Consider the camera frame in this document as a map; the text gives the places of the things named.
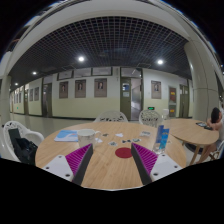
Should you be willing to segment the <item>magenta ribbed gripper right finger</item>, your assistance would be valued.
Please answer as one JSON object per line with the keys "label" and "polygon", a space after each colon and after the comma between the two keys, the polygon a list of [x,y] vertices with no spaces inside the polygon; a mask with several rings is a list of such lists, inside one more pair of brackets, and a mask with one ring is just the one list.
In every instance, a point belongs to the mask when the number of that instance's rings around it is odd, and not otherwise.
{"label": "magenta ribbed gripper right finger", "polygon": [[148,185],[181,170],[181,167],[167,154],[157,155],[136,143],[131,144],[131,154],[143,185]]}

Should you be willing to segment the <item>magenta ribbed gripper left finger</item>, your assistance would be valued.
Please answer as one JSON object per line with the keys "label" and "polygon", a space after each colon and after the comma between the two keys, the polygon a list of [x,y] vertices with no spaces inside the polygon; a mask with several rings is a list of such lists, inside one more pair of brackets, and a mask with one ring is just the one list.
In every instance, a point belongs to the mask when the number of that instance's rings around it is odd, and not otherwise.
{"label": "magenta ribbed gripper left finger", "polygon": [[56,156],[44,167],[44,170],[81,185],[92,155],[93,145],[88,144],[66,156]]}

